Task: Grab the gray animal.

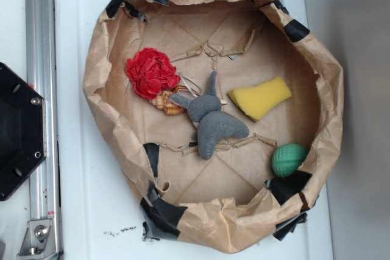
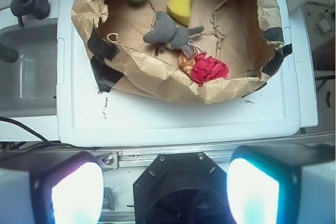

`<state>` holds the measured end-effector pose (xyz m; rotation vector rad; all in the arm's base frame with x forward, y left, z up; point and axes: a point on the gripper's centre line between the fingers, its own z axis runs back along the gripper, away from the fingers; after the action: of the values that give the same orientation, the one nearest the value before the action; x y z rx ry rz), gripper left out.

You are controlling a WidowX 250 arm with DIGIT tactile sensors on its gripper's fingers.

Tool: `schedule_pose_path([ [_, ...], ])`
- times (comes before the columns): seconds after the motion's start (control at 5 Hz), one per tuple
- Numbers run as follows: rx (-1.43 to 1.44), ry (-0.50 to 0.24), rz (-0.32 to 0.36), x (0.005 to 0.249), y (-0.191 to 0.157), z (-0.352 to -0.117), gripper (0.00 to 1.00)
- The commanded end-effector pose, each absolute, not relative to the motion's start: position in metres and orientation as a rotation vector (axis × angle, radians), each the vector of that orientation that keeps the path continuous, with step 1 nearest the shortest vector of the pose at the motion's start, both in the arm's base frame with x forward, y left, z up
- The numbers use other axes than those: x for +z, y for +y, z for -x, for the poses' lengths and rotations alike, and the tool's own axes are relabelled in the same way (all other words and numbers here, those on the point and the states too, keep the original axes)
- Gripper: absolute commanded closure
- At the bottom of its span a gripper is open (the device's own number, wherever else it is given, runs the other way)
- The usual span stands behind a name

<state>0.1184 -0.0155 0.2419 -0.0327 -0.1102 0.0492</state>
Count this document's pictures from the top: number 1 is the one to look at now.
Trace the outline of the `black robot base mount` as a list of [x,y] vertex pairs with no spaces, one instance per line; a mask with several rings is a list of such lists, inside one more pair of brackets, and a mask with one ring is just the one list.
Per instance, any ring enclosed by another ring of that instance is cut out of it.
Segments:
[[44,99],[1,63],[1,201],[46,158]]

